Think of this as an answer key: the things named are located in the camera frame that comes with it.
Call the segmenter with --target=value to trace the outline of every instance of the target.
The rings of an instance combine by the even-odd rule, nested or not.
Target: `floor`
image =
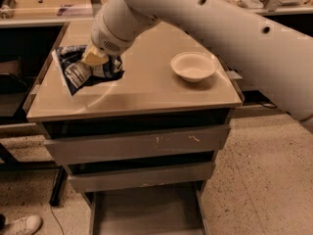
[[[202,195],[210,235],[313,234],[313,135],[280,110],[235,111],[232,131]],[[34,126],[0,128],[20,161],[51,160]],[[90,210],[66,183],[49,206],[55,170],[0,172],[0,212],[43,217],[42,234],[88,234]]]

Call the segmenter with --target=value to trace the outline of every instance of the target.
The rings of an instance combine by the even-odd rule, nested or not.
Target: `white bowl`
[[[200,82],[213,75],[217,70],[216,58],[200,52],[184,52],[171,61],[176,74],[188,82]]]

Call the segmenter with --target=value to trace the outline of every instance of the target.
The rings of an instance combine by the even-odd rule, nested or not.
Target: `bottom drawer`
[[[214,171],[212,156],[206,152],[85,164],[68,181],[80,193],[202,181]]]
[[[90,234],[208,234],[193,184],[94,194]]]

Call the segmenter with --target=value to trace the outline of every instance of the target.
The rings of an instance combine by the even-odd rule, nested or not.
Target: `robotic arm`
[[[119,55],[160,21],[185,30],[313,132],[311,37],[221,0],[110,0],[92,41]]]

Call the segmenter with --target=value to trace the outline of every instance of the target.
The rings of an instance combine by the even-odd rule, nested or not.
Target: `white sneaker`
[[[42,219],[39,215],[22,217],[4,226],[1,235],[32,235],[39,230]]]

